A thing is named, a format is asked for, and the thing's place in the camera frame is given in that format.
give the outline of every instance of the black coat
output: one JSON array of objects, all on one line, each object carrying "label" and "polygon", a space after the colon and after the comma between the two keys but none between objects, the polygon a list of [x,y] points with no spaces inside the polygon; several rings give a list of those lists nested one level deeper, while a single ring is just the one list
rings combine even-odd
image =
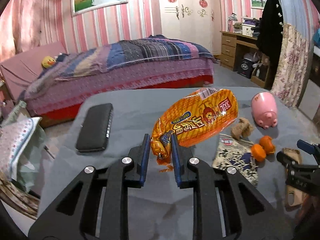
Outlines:
[{"label": "black coat", "polygon": [[267,0],[262,18],[257,47],[269,56],[270,62],[278,66],[283,39],[283,14],[279,0]]}]

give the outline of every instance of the pink pig toy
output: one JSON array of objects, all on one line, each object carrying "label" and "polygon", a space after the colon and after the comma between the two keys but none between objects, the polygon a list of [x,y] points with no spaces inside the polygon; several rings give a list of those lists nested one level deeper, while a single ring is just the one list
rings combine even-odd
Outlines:
[{"label": "pink pig toy", "polygon": [[260,92],[251,100],[252,115],[257,125],[268,129],[278,123],[275,98],[269,92]]}]

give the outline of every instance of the yellow duck plush toy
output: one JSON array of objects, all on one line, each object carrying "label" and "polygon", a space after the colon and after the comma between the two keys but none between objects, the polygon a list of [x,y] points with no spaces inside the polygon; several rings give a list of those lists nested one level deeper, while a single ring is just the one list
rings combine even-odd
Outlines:
[{"label": "yellow duck plush toy", "polygon": [[44,57],[43,61],[41,62],[42,66],[44,68],[51,67],[54,63],[56,63],[56,60],[53,57],[46,56]]}]

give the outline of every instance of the door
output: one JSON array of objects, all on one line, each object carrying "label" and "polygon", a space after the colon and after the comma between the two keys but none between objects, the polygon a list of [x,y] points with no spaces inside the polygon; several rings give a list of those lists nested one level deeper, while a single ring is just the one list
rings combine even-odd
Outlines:
[{"label": "door", "polygon": [[187,42],[196,42],[196,34],[194,28],[196,8],[194,6],[193,0],[179,0],[179,7],[181,11],[180,40]]},{"label": "door", "polygon": [[209,0],[193,0],[194,5],[194,42],[211,51],[210,6]]},{"label": "door", "polygon": [[210,40],[211,53],[213,55],[221,54],[221,5],[220,0],[209,0],[210,11]]},{"label": "door", "polygon": [[159,0],[162,35],[168,39],[180,39],[179,0]]}]

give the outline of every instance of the red bed skirt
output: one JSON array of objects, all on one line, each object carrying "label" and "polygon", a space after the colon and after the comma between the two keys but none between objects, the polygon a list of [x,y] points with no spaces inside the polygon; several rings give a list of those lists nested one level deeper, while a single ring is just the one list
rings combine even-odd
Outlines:
[{"label": "red bed skirt", "polygon": [[[188,87],[195,85],[199,82],[205,82],[208,84],[213,83],[213,78],[212,76],[199,76],[195,78],[189,78],[189,79],[183,79],[183,80],[177,80],[177,81],[171,81],[171,82],[166,82],[162,84],[157,84],[153,86],[147,86],[143,87],[140,89],[150,89],[150,88],[183,88],[183,87]],[[55,119],[55,120],[65,120],[65,119],[74,119],[76,115],[78,114],[79,108],[81,104],[74,105],[74,106],[69,106],[66,108],[62,109],[57,109],[51,112],[48,112],[46,114],[42,114],[42,117],[47,117],[50,119]]]}]

